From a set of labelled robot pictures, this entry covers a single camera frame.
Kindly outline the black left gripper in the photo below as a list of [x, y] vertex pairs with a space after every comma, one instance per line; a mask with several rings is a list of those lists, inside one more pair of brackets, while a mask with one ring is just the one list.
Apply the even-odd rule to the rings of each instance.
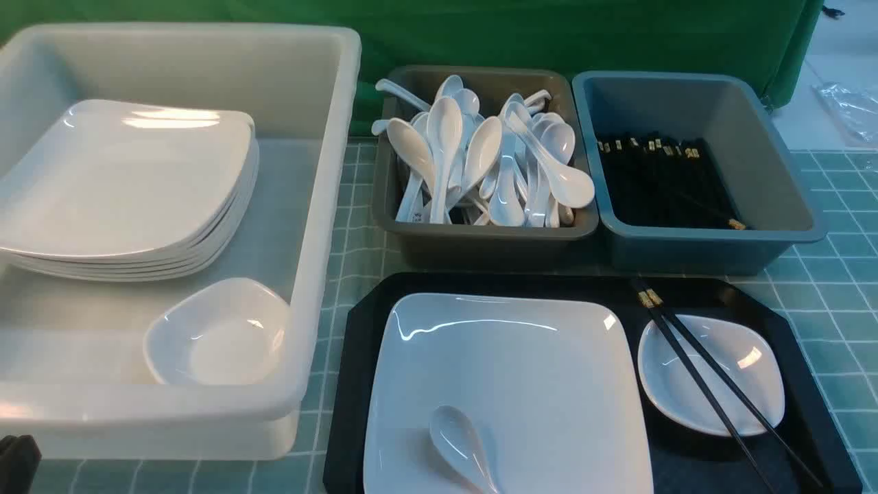
[[29, 493], [42, 454], [32, 435], [1, 440], [1, 493]]

